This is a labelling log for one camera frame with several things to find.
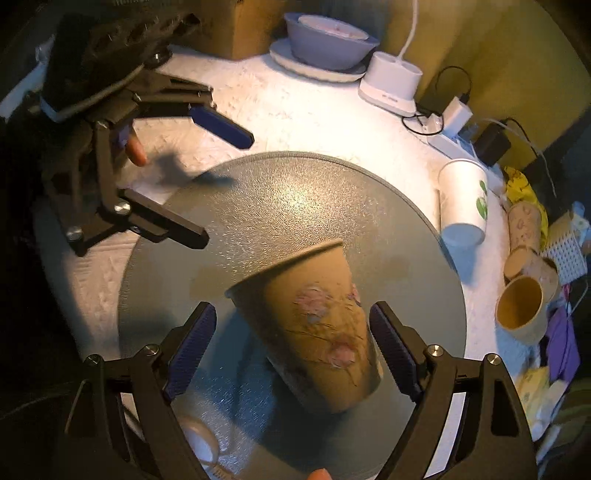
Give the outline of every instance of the blue bowl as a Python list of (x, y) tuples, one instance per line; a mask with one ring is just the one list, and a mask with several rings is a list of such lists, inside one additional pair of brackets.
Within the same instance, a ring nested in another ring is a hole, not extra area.
[(375, 47), (377, 38), (346, 38), (301, 24), (303, 14), (289, 13), (284, 18), (294, 57), (308, 65), (325, 70), (349, 70)]

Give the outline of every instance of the finger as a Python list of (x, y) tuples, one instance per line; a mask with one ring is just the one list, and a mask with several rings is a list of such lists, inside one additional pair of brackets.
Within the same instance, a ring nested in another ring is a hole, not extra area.
[(125, 146), (125, 152), (133, 164), (137, 165), (138, 167), (143, 167), (146, 165), (146, 163), (148, 163), (148, 156), (146, 155), (144, 146), (142, 145), (142, 142), (139, 141), (139, 138), (135, 132), (129, 133), (127, 145)]
[(308, 480), (332, 480), (332, 477), (323, 468), (322, 470), (312, 472), (312, 474), (308, 477)]

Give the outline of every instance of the power adapter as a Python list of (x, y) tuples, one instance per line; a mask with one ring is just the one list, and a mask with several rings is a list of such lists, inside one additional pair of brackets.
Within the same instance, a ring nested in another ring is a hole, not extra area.
[(492, 167), (511, 148), (511, 142), (505, 135), (505, 129), (497, 124), (490, 124), (474, 142), (476, 156), (485, 165)]

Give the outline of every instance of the brown paper cup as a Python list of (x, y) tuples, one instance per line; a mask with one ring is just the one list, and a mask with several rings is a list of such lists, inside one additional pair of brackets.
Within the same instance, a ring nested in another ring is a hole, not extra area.
[(548, 327), (540, 283), (526, 276), (511, 280), (496, 304), (495, 315), (515, 339), (526, 345), (538, 344)]
[(340, 239), (304, 249), (226, 292), (300, 403), (353, 407), (380, 382), (376, 349)]
[(511, 251), (520, 246), (540, 251), (542, 214), (536, 205), (519, 202), (509, 210), (509, 243)]
[(509, 281), (519, 275), (532, 277), (540, 282), (544, 292), (544, 303), (549, 303), (556, 296), (560, 286), (556, 265), (549, 258), (542, 258), (531, 248), (521, 245), (513, 250), (503, 268)]

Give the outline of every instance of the white basket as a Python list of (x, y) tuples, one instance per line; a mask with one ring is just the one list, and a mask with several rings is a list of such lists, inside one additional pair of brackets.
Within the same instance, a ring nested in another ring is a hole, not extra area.
[(551, 258), (556, 263), (561, 285), (587, 274), (587, 261), (570, 226), (570, 212), (550, 226), (548, 242), (541, 256)]

